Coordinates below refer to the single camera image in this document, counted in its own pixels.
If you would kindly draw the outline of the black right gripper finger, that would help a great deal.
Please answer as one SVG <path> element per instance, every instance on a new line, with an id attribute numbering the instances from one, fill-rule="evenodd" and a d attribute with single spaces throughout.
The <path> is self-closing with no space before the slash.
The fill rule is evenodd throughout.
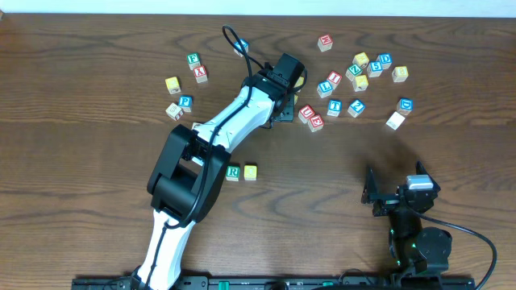
<path id="1" fill-rule="evenodd" d="M 371 204 L 378 200 L 378 188 L 371 167 L 366 169 L 364 189 L 361 195 L 362 204 Z"/>
<path id="2" fill-rule="evenodd" d="M 425 169 L 421 161 L 417 161 L 415 165 L 416 174 L 418 176 L 426 176 L 429 180 L 433 181 L 431 175 L 428 173 L 428 171 Z"/>

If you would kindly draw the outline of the yellow O block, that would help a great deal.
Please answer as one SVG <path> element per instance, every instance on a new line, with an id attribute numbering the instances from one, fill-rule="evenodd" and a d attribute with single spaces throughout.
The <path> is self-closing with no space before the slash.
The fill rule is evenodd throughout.
<path id="1" fill-rule="evenodd" d="M 246 164 L 243 168 L 243 176 L 247 181 L 257 180 L 258 167 L 252 164 Z"/>

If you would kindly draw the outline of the green R block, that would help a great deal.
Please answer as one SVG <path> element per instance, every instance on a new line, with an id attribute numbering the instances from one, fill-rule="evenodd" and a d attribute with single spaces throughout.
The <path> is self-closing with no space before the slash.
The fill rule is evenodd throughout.
<path id="1" fill-rule="evenodd" d="M 234 165 L 230 165 L 227 167 L 227 171 L 226 171 L 226 180 L 229 180 L 229 181 L 239 181 L 239 176 L 240 176 L 240 167 L 239 166 L 234 166 Z"/>

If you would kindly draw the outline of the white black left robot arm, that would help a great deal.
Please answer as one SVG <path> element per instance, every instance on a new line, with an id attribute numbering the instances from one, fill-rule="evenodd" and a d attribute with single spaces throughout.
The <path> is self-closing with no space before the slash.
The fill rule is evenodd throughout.
<path id="1" fill-rule="evenodd" d="M 235 100 L 193 129 L 169 134 L 148 181 L 154 227 L 143 264 L 131 276 L 133 289 L 170 289 L 193 227 L 218 198 L 231 153 L 256 128 L 283 114 L 305 65 L 289 54 L 243 81 Z"/>

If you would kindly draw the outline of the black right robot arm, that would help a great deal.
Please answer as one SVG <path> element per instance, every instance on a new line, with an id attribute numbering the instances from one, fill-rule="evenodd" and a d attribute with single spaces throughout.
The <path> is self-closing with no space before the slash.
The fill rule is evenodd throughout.
<path id="1" fill-rule="evenodd" d="M 446 230 L 422 226 L 422 215 L 433 207 L 439 191 L 421 162 L 395 193 L 382 193 L 372 169 L 367 168 L 361 202 L 372 205 L 373 216 L 389 218 L 389 250 L 398 265 L 393 274 L 396 284 L 409 278 L 437 277 L 449 267 L 451 235 Z"/>

